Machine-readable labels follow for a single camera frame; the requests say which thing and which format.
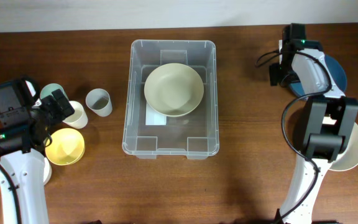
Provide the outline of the cream cup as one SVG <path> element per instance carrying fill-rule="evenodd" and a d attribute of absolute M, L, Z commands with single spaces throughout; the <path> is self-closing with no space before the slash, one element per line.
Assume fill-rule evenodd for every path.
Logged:
<path fill-rule="evenodd" d="M 82 129 L 88 124 L 88 117 L 81 103 L 77 101 L 69 101 L 75 112 L 63 120 L 63 122 L 72 128 Z"/>

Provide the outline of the dark blue bowl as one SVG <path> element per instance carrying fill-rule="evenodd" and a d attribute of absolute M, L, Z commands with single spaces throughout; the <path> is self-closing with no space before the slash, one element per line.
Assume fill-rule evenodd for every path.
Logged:
<path fill-rule="evenodd" d="M 343 93 L 345 93 L 346 88 L 347 88 L 347 77 L 346 77 L 346 73 L 345 73 L 344 69 L 342 68 L 342 66 L 339 64 L 339 62 L 335 58 L 333 58 L 327 54 L 325 55 L 325 62 L 326 62 L 328 70 L 329 70 L 333 80 L 335 81 L 337 87 Z M 289 84 L 289 89 L 291 89 L 291 91 L 297 97 L 305 94 L 300 82 Z"/>

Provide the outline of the cream white bowl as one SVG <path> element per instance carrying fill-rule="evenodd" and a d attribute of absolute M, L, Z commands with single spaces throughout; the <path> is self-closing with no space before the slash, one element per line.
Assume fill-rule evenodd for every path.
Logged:
<path fill-rule="evenodd" d="M 358 124 L 354 123 L 346 150 L 339 154 L 329 170 L 344 172 L 358 166 Z"/>

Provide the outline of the beige bowl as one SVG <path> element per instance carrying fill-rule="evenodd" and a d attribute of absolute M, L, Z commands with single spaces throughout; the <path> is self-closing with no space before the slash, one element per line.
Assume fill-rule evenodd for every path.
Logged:
<path fill-rule="evenodd" d="M 144 95 L 158 113 L 181 117 L 200 105 L 204 83 L 195 69 L 181 63 L 168 63 L 150 73 L 145 81 Z"/>

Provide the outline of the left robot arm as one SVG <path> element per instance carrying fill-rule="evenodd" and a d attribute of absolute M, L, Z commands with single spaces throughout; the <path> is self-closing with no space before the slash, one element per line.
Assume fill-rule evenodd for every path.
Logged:
<path fill-rule="evenodd" d="M 0 189 L 4 223 L 48 223 L 44 190 L 50 127 L 74 113 L 55 90 L 36 105 L 29 90 L 0 90 Z"/>

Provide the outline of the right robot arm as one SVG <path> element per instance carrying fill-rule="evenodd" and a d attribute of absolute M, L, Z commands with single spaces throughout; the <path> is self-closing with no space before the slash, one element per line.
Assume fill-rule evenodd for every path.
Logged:
<path fill-rule="evenodd" d="M 296 164 L 274 223 L 311 223 L 326 173 L 358 165 L 358 101 L 344 94 L 319 42 L 282 39 L 274 55 L 280 60 L 269 67 L 271 84 L 287 84 L 297 95 L 281 118 L 283 137 L 296 153 Z"/>

